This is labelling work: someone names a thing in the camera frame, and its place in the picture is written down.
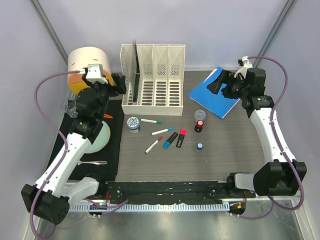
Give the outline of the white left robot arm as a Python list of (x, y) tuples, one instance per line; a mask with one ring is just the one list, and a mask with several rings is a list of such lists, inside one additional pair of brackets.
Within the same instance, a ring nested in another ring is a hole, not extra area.
[(94, 173), (69, 187), (66, 182), (101, 132), (109, 98), (127, 92), (126, 77), (111, 74), (115, 82), (115, 85), (111, 85), (103, 73), (92, 76), (87, 68), (68, 71), (68, 74), (80, 75), (89, 87), (79, 93), (76, 101), (79, 113), (68, 135), (58, 132), (63, 145), (55, 159), (33, 185), (25, 184), (21, 190), (31, 222), (33, 217), (37, 216), (59, 225), (71, 206), (91, 196), (100, 200), (107, 192), (104, 180)]

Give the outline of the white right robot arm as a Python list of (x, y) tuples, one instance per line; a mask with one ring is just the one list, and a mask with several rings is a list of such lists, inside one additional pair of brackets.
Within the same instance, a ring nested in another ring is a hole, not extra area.
[(259, 196), (294, 196), (307, 173), (306, 164), (298, 162), (288, 148), (273, 109), (274, 101), (265, 94), (265, 81), (265, 70), (255, 67), (238, 74), (219, 67), (208, 79), (207, 89), (212, 94), (241, 99), (263, 150), (265, 164), (256, 173), (237, 172), (228, 176), (225, 190), (233, 198), (244, 190)]

